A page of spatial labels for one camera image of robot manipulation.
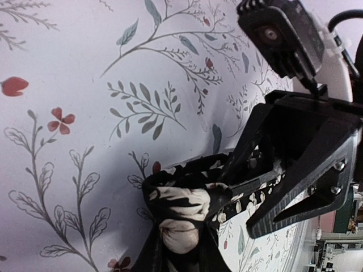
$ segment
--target white flower print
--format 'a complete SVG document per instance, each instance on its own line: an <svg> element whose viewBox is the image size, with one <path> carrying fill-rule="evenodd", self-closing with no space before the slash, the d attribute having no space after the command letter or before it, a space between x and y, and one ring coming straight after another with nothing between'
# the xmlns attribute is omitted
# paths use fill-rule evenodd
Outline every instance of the white flower print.
<svg viewBox="0 0 363 272"><path fill-rule="evenodd" d="M220 214L218 214L217 219L218 219L218 222L220 224L222 224L227 220L227 216L224 212L221 212Z"/></svg>
<svg viewBox="0 0 363 272"><path fill-rule="evenodd" d="M264 192L261 192L260 198L261 198L261 202L265 202L266 196L265 196Z"/></svg>
<svg viewBox="0 0 363 272"><path fill-rule="evenodd" d="M260 186L260 190L261 190L261 189L264 189L264 188L266 188L266 187L267 187L267 182L262 183L262 185Z"/></svg>
<svg viewBox="0 0 363 272"><path fill-rule="evenodd" d="M204 221L209 211L210 196L203 189L184 189L176 187L159 187L149 195L149 200L154 200L160 193L160 199L164 198L169 201L187 198L191 207L170 206L169 209L178 213L187 219L195 221Z"/></svg>
<svg viewBox="0 0 363 272"><path fill-rule="evenodd" d="M236 202L236 212L239 214L242 211L242 206L240 204L240 201Z"/></svg>
<svg viewBox="0 0 363 272"><path fill-rule="evenodd" d="M250 195L250 201L251 201L254 205L256 205L256 204L257 204L257 199L256 199L256 195L255 195L255 193L252 193L252 194Z"/></svg>
<svg viewBox="0 0 363 272"><path fill-rule="evenodd" d="M228 185L221 183L221 182L206 183L205 186L207 189L213 189L218 186L222 187L225 190L229 188Z"/></svg>
<svg viewBox="0 0 363 272"><path fill-rule="evenodd" d="M176 254L186 254L198 245L198 230L189 221L166 219L159 229L164 245Z"/></svg>
<svg viewBox="0 0 363 272"><path fill-rule="evenodd" d="M255 207L255 205L254 205L254 203L253 202L249 202L248 204L247 204L247 210L249 210L249 209L251 209L251 208L253 208L253 207Z"/></svg>
<svg viewBox="0 0 363 272"><path fill-rule="evenodd" d="M238 195L235 195L235 196L231 199L231 201L232 201L232 202L234 202L234 201L236 201L236 200L238 200L238 199L242 198L242 197L243 197L243 195L244 195L244 193L242 193L242 194L238 194Z"/></svg>
<svg viewBox="0 0 363 272"><path fill-rule="evenodd" d="M215 164L213 164L209 169L215 169L215 168L219 168L221 166L221 161L217 160L215 162Z"/></svg>
<svg viewBox="0 0 363 272"><path fill-rule="evenodd" d="M176 171L176 168L175 167L170 167L170 168L167 168L167 169L161 169L161 171L164 170L165 172L171 174L171 175L174 175L175 171Z"/></svg>

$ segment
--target red flower print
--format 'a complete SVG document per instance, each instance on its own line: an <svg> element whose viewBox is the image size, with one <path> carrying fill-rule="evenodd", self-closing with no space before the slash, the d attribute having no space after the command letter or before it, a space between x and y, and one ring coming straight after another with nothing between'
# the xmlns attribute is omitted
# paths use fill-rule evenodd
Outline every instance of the red flower print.
<svg viewBox="0 0 363 272"><path fill-rule="evenodd" d="M160 172L161 164L160 162L156 161L153 165L153 174Z"/></svg>
<svg viewBox="0 0 363 272"><path fill-rule="evenodd" d="M210 60L210 58L205 58L205 65L208 68L213 69L213 62Z"/></svg>
<svg viewBox="0 0 363 272"><path fill-rule="evenodd" d="M116 259L111 259L108 262L107 267L113 268L112 272L130 272L131 270L127 268L130 263L130 257L125 257L121 263L119 263Z"/></svg>
<svg viewBox="0 0 363 272"><path fill-rule="evenodd" d="M208 20L206 17L203 17L203 21L204 21L204 23L205 23L208 27L210 27L210 22L209 22L209 20Z"/></svg>
<svg viewBox="0 0 363 272"><path fill-rule="evenodd" d="M111 259L107 264L108 268L119 268L119 266L119 262L116 259Z"/></svg>
<svg viewBox="0 0 363 272"><path fill-rule="evenodd" d="M68 114L66 117L62 118L62 109L58 107L52 109L52 115L54 115L58 121L51 121L48 123L49 131L55 131L59 127L59 131L62 135L69 134L70 129L66 125L70 125L74 122L74 114Z"/></svg>
<svg viewBox="0 0 363 272"><path fill-rule="evenodd" d="M23 95L21 90L28 87L29 83L16 76L6 79L1 83L2 93L6 96L20 96Z"/></svg>

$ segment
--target black cable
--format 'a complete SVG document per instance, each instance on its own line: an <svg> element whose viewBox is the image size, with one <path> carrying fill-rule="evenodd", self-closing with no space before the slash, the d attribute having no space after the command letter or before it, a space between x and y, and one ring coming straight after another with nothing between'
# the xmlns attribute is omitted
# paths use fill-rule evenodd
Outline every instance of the black cable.
<svg viewBox="0 0 363 272"><path fill-rule="evenodd" d="M333 32L335 27L345 21L345 20L349 20L349 19L355 19L355 18L362 18L363 19L363 10L347 10L347 11L343 11L337 15L335 15L329 22L328 24L328 29L330 32ZM342 45L342 41L340 39L339 36L336 36L334 38L335 43L337 46L341 46ZM352 75L356 78L359 79L360 78L360 73L357 70L356 66L354 65L350 55L348 54L347 50L344 49L342 51L342 55L344 58L344 61L347 63L347 65L349 66Z"/></svg>
<svg viewBox="0 0 363 272"><path fill-rule="evenodd" d="M363 19L363 10L347 10L335 15L329 22L328 29L330 32L333 32L334 28L341 22L355 19L355 18L362 18Z"/></svg>

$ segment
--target wrinkled cloth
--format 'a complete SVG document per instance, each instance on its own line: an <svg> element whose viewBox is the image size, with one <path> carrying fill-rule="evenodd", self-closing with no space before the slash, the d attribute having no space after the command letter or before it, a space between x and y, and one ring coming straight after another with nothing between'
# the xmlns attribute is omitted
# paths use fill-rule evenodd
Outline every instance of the wrinkled cloth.
<svg viewBox="0 0 363 272"><path fill-rule="evenodd" d="M280 181L248 196L217 183L229 154L155 173L142 184L154 226L131 272L230 272L218 249L220 224L271 194Z"/></svg>

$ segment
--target metal screw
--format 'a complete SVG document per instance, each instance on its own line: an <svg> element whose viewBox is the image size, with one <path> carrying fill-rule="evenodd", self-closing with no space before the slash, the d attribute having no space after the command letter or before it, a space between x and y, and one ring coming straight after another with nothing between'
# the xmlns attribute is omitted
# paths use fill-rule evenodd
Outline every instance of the metal screw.
<svg viewBox="0 0 363 272"><path fill-rule="evenodd" d="M267 38L269 38L270 40L275 40L275 39L277 39L277 37L278 37L278 35L277 35L276 31L274 31L274 30L272 30L272 29L270 29L270 28L267 28L267 29L265 30L265 35L266 35L266 37L267 37Z"/></svg>
<svg viewBox="0 0 363 272"><path fill-rule="evenodd" d="M334 165L334 169L337 171L342 171L345 167L345 163L343 161L340 161Z"/></svg>
<svg viewBox="0 0 363 272"><path fill-rule="evenodd" d="M249 160L248 163L249 163L251 169L255 169L256 166L257 166L257 159L252 158L252 159Z"/></svg>
<svg viewBox="0 0 363 272"><path fill-rule="evenodd" d="M341 188L340 187L335 187L335 186L331 186L330 187L330 191L334 194L334 195L338 195L341 192Z"/></svg>

